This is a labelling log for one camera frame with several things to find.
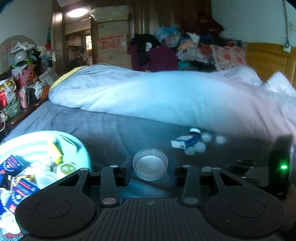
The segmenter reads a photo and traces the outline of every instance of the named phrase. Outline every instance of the ceiling light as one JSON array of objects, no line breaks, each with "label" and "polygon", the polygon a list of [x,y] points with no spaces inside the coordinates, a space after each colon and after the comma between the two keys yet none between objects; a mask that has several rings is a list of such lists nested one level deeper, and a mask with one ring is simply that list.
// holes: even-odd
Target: ceiling light
[{"label": "ceiling light", "polygon": [[88,13],[87,9],[78,8],[78,9],[74,9],[74,10],[68,12],[68,16],[71,18],[79,18],[79,17],[84,16],[87,13]]}]

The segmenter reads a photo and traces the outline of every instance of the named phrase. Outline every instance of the pillow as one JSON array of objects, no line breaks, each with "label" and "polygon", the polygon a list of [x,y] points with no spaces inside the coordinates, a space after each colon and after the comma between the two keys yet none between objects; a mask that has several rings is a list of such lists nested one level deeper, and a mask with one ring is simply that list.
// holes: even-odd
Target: pillow
[{"label": "pillow", "polygon": [[263,85],[263,88],[272,92],[283,93],[296,98],[296,90],[281,72],[274,73]]},{"label": "pillow", "polygon": [[235,68],[219,71],[217,74],[227,79],[243,82],[249,85],[262,86],[264,84],[257,75],[256,71],[249,66],[238,66]]},{"label": "pillow", "polygon": [[231,69],[240,65],[247,65],[245,51],[240,47],[220,47],[211,45],[217,70]]}]

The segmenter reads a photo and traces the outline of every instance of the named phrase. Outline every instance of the white cable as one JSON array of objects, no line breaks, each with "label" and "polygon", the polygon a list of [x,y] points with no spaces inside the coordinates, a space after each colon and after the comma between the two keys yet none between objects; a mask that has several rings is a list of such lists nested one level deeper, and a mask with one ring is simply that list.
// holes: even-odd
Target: white cable
[{"label": "white cable", "polygon": [[2,130],[0,130],[0,132],[2,132],[5,129],[5,126],[6,126],[5,121],[1,121],[0,123],[2,123],[2,122],[4,123],[4,126],[3,126]]},{"label": "white cable", "polygon": [[285,21],[286,21],[286,43],[290,43],[290,35],[289,35],[289,20],[288,20],[288,13],[287,13],[287,7],[286,7],[286,2],[285,0],[283,1],[283,6],[284,6],[284,13],[285,13]]}]

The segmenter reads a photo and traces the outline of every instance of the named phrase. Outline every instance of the headboard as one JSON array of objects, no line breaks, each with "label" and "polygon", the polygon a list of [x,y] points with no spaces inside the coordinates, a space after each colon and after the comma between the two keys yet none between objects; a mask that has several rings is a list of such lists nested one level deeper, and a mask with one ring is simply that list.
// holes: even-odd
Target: headboard
[{"label": "headboard", "polygon": [[292,47],[291,53],[286,53],[283,51],[283,45],[248,43],[246,62],[262,81],[280,71],[296,88],[296,47]]},{"label": "headboard", "polygon": [[7,38],[0,44],[0,74],[6,72],[10,68],[10,63],[9,63],[9,52],[11,51],[12,48],[15,47],[17,42],[27,42],[29,44],[34,44],[36,43],[22,35],[16,35],[10,38]]}]

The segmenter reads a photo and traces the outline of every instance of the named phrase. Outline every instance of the ribbed black surface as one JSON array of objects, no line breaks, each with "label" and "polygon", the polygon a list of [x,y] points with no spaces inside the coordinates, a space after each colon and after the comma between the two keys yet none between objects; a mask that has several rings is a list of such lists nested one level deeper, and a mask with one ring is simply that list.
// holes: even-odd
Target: ribbed black surface
[{"label": "ribbed black surface", "polygon": [[[25,237],[24,241],[36,239]],[[88,230],[64,241],[237,241],[213,229],[198,209],[175,199],[126,199],[104,209]],[[279,241],[271,236],[261,241]]]}]

